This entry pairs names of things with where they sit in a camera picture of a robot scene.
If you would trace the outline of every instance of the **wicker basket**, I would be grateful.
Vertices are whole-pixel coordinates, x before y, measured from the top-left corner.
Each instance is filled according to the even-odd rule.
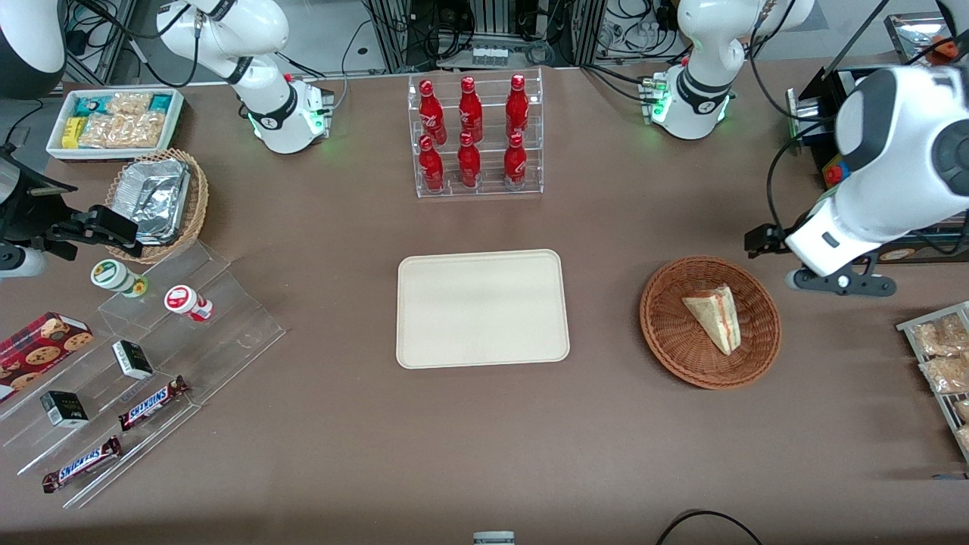
[[[192,169],[192,178],[188,184],[188,196],[185,198],[185,211],[182,213],[181,233],[175,242],[167,246],[145,246],[141,252],[141,257],[132,257],[118,248],[109,246],[108,252],[117,259],[153,265],[172,253],[180,245],[197,237],[202,230],[202,225],[205,222],[205,207],[208,205],[208,181],[205,179],[205,173],[202,172],[199,163],[191,155],[178,149],[156,151],[139,157],[135,161],[148,162],[162,161],[165,159],[178,159]],[[114,192],[117,191],[120,180],[121,173],[118,173],[118,176],[114,177],[114,183],[108,190],[108,197],[105,199],[105,205],[108,207],[110,207],[111,202],[114,200]]]
[[[730,286],[740,346],[725,356],[683,304],[699,289]],[[777,357],[781,322],[767,289],[749,272],[720,258],[692,256],[666,264],[642,292],[640,325],[661,364],[683,380],[711,390],[746,386]]]

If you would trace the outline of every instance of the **table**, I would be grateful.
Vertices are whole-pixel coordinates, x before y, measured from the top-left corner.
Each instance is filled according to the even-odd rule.
[[[780,97],[818,67],[763,72]],[[353,80],[332,137],[294,156],[253,138],[228,87],[185,89],[176,143],[211,186],[202,239],[290,332],[80,511],[0,462],[0,541],[469,543],[513,529],[522,545],[622,544],[710,508],[768,543],[964,543],[969,483],[928,480],[960,469],[959,455],[893,326],[967,299],[965,267],[890,269],[899,292],[885,300],[791,291],[794,258],[743,251],[769,218],[766,168],[786,138],[749,71],[700,142],[643,126],[637,104],[579,70],[544,77],[545,195],[464,203],[414,194],[406,78]],[[80,207],[103,199],[117,169],[51,161],[47,174],[79,185]],[[809,154],[782,161],[787,221],[816,199],[814,176]],[[526,248],[561,255],[564,362],[397,364],[402,259]],[[750,387],[693,388],[643,341],[646,280],[700,253],[741,264],[777,302],[783,346]],[[87,272],[105,255],[85,247],[0,284],[0,335],[45,310],[91,312],[107,294]],[[700,536],[742,542],[695,520],[668,543]]]

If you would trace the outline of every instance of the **clear acrylic shelf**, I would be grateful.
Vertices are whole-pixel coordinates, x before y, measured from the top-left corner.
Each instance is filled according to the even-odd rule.
[[[528,95],[528,128],[525,130],[523,147],[528,154],[525,163],[524,186],[517,191],[505,187],[505,150],[508,148],[508,135],[505,132],[505,101],[511,91],[512,75],[525,76],[525,94]],[[461,134],[460,117],[457,106],[461,100],[461,78],[472,76],[484,111],[484,138],[478,143],[482,156],[482,180],[476,189],[468,189],[460,181],[457,165],[457,150],[460,147],[458,135]],[[448,140],[437,146],[444,161],[445,189],[441,193],[430,193],[421,177],[421,164],[418,155],[421,150],[418,139],[423,134],[421,126],[421,94],[418,83],[431,80],[434,94],[444,108],[444,126]],[[517,71],[481,71],[454,73],[432,73],[411,76],[408,84],[407,113],[410,118],[411,154],[414,157],[414,180],[418,197],[448,198],[514,196],[542,193],[545,190],[545,170],[543,163],[545,95],[542,89],[542,71],[539,69]]]
[[[229,271],[229,262],[201,242],[167,257],[144,274],[148,293],[130,300],[115,295],[87,321],[95,340],[73,361],[64,362],[2,407],[0,437],[18,474],[37,483],[118,435],[123,455],[75,478],[52,494],[65,508],[81,507],[128,470],[156,444],[198,412],[220,388],[285,333]],[[187,284],[213,302],[205,322],[168,312],[162,299]],[[155,371],[138,381],[121,372],[111,345],[137,342]],[[131,430],[117,417],[182,375],[191,388]],[[40,395],[47,390],[78,394],[90,422],[78,429],[55,428]]]

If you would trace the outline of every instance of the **sandwich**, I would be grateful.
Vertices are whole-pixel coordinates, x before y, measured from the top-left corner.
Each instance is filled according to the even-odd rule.
[[[734,294],[730,286],[691,292],[683,304],[700,322],[703,330],[721,352],[730,356],[740,345],[740,326],[736,321]]]

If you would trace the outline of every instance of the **red bottle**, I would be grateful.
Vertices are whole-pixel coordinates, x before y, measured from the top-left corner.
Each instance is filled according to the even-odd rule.
[[[525,94],[525,76],[521,74],[512,76],[512,92],[505,103],[505,116],[508,138],[515,132],[524,134],[528,128],[528,95]]]
[[[482,99],[475,91],[475,79],[461,78],[461,103],[457,106],[461,113],[461,130],[471,133],[475,142],[485,137],[485,118],[482,115]]]
[[[427,191],[440,193],[444,191],[444,163],[441,162],[441,155],[434,149],[434,142],[427,135],[421,135],[418,140],[421,145],[421,154],[418,155],[418,163],[421,164],[421,177]]]
[[[461,149],[457,151],[457,164],[461,167],[461,183],[468,189],[478,187],[482,179],[482,156],[475,146],[470,132],[461,133]]]
[[[421,125],[424,133],[434,139],[434,143],[444,145],[448,141],[448,131],[444,128],[444,109],[441,101],[434,96],[434,84],[429,80],[421,81]]]
[[[505,187],[517,191],[525,185],[525,161],[528,154],[521,147],[521,133],[514,133],[508,138],[508,149],[505,150]]]

